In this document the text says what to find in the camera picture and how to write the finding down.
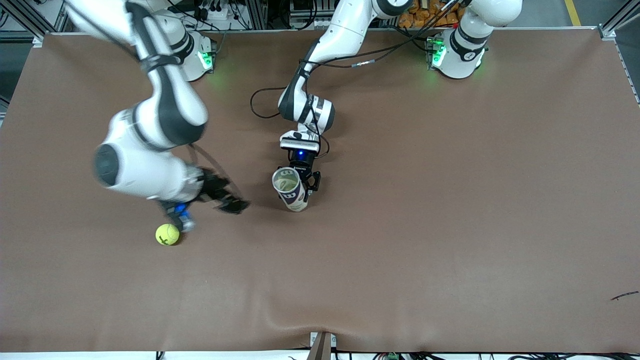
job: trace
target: tennis ball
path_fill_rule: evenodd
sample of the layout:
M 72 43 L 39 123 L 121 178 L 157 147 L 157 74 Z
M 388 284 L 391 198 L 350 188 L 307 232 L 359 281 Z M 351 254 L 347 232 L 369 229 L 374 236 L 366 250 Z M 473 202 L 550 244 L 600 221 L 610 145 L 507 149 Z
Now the tennis ball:
M 180 237 L 180 231 L 175 225 L 160 225 L 156 230 L 156 240 L 162 245 L 173 245 Z

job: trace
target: electrical cable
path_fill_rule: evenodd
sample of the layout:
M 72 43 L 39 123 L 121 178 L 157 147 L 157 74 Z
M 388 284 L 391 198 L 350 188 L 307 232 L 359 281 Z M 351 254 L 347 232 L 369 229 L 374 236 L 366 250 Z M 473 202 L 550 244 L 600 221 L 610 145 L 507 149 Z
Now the electrical cable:
M 231 4 L 234 4 L 236 6 L 236 11 L 238 12 L 238 14 L 235 13 L 234 11 L 234 7 L 231 6 Z M 249 25 L 247 24 L 247 22 L 244 20 L 244 17 L 242 16 L 242 12 L 240 11 L 240 6 L 238 6 L 238 3 L 235 1 L 230 1 L 229 2 L 229 7 L 231 8 L 231 12 L 234 14 L 234 16 L 238 16 L 238 22 L 240 23 L 240 25 L 242 25 L 242 27 L 245 30 L 251 30 L 251 27 L 249 27 Z
M 286 86 L 283 86 L 283 87 L 281 87 L 281 88 L 262 88 L 262 89 L 260 89 L 260 90 L 256 90 L 256 91 L 253 93 L 253 95 L 251 95 L 251 99 L 249 100 L 249 107 L 251 108 L 251 112 L 252 112 L 255 116 L 257 116 L 257 117 L 259 117 L 259 118 L 261 118 L 261 119 L 271 119 L 271 118 L 274 118 L 274 117 L 278 116 L 278 115 L 280 114 L 280 112 L 279 112 L 279 111 L 278 111 L 277 113 L 273 114 L 273 115 L 270 115 L 270 116 L 260 115 L 260 114 L 258 114 L 257 112 L 255 112 L 255 109 L 253 109 L 253 98 L 254 98 L 256 95 L 258 95 L 259 93 L 263 92 L 263 91 L 284 90 L 284 89 L 286 89 L 286 88 L 287 88 Z
M 280 16 L 280 21 L 287 28 L 291 29 L 291 24 L 289 24 L 289 20 L 284 17 L 283 7 L 287 0 L 280 0 L 280 6 L 278 7 L 278 15 Z
M 311 1 L 311 7 L 309 8 L 309 20 L 302 28 L 298 30 L 304 30 L 316 21 L 316 16 L 318 14 L 318 6 L 316 4 L 316 0 L 309 0 L 309 1 Z
M 201 22 L 202 22 L 202 24 L 205 24 L 205 25 L 210 26 L 210 27 L 211 27 L 211 29 L 215 29 L 216 31 L 222 31 L 222 30 L 218 29 L 218 27 L 217 27 L 217 26 L 215 26 L 214 24 L 211 24 L 211 23 L 206 22 L 206 21 L 204 21 L 204 20 L 200 20 L 200 19 L 198 19 L 197 17 L 195 17 L 195 16 L 193 16 L 193 15 L 191 15 L 191 14 L 188 14 L 188 13 L 186 13 L 186 12 L 183 12 L 182 10 L 180 10 L 180 9 L 178 8 L 178 6 L 176 6 L 176 5 L 173 3 L 173 1 L 172 1 L 172 0 L 167 0 L 167 1 L 168 1 L 168 2 L 173 6 L 173 8 L 174 8 L 174 9 L 178 10 L 178 11 L 179 11 L 179 12 L 181 12 L 183 15 L 187 15 L 188 17 L 192 17 L 192 18 L 196 19 L 197 21 L 201 21 Z
M 138 55 L 133 50 L 129 49 L 125 44 L 121 43 L 115 37 L 111 36 L 111 34 L 109 34 L 107 31 L 102 29 L 100 26 L 96 25 L 96 23 L 94 21 L 92 21 L 91 19 L 89 19 L 85 14 L 83 14 L 80 11 L 78 11 L 78 9 L 76 8 L 75 5 L 72 5 L 68 1 L 65 1 L 65 2 L 67 4 L 67 6 L 69 8 L 71 8 L 71 10 L 73 10 L 78 16 L 80 16 L 80 18 L 82 18 L 84 21 L 88 22 L 89 25 L 93 26 L 96 30 L 100 31 L 100 34 L 104 35 L 107 39 L 109 39 L 109 41 L 111 41 L 112 43 L 116 44 L 119 48 L 121 48 L 129 56 L 131 56 L 132 58 L 136 59 L 137 62 L 140 62 L 140 59 L 138 58 Z
M 4 10 L 2 10 L 2 12 L 0 13 L 0 28 L 2 28 L 8 20 L 9 20 L 9 14 L 4 12 Z
M 231 30 L 231 23 L 229 22 L 229 28 L 225 30 L 225 33 L 222 34 L 222 41 L 220 42 L 220 46 L 216 49 L 216 55 L 222 51 L 222 45 L 225 44 L 225 39 L 227 38 L 227 33 Z

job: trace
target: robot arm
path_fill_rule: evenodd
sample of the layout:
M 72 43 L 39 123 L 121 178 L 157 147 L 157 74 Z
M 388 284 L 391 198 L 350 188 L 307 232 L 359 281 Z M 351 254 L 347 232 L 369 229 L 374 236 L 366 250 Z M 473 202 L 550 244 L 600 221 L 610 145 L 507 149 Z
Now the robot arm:
M 439 37 L 440 56 L 431 66 L 442 74 L 462 79 L 480 66 L 487 40 L 498 27 L 514 21 L 522 9 L 522 0 L 463 0 L 467 6 L 456 29 L 445 30 Z
M 411 0 L 341 0 L 333 13 L 331 23 L 308 50 L 291 82 L 280 96 L 278 110 L 282 117 L 298 123 L 295 131 L 289 131 L 280 137 L 280 147 L 290 154 L 289 168 L 274 173 L 273 185 L 281 199 L 293 211 L 306 207 L 308 195 L 316 191 L 320 181 L 320 172 L 312 172 L 313 162 L 320 151 L 320 135 L 333 125 L 335 108 L 329 100 L 306 91 L 307 79 L 315 66 L 327 60 L 351 56 L 358 53 L 364 41 L 371 21 L 377 17 L 390 19 L 402 14 L 411 5 Z M 286 183 L 280 175 L 297 172 L 298 188 L 301 195 L 284 192 L 280 183 Z
M 136 46 L 141 67 L 154 88 L 149 99 L 111 119 L 109 133 L 94 159 L 103 186 L 158 200 L 181 231 L 194 226 L 186 210 L 195 200 L 218 200 L 222 211 L 242 212 L 248 203 L 226 191 L 228 180 L 170 152 L 200 139 L 207 110 L 185 81 L 181 58 L 174 54 L 160 22 L 146 8 L 122 0 L 100 1 L 100 5 L 110 5 L 106 18 L 94 0 L 70 3 L 73 11 L 81 13 L 72 16 L 90 19 L 105 31 L 118 29 L 110 35 Z

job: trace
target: brown table surface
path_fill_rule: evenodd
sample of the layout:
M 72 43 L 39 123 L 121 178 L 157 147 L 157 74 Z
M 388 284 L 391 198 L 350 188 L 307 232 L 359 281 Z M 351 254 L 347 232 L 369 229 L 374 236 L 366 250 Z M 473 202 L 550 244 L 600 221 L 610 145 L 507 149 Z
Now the brown table surface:
M 406 46 L 319 69 L 336 106 L 322 188 L 290 213 L 270 177 L 294 124 L 248 107 L 285 85 L 313 32 L 229 35 L 199 142 L 253 206 L 193 206 L 163 247 L 151 201 L 99 186 L 111 116 L 150 95 L 114 45 L 48 36 L 0 131 L 0 350 L 640 349 L 640 111 L 597 31 L 497 31 L 461 81 Z M 369 33 L 362 51 L 398 42 Z M 260 94 L 273 113 L 278 92 Z

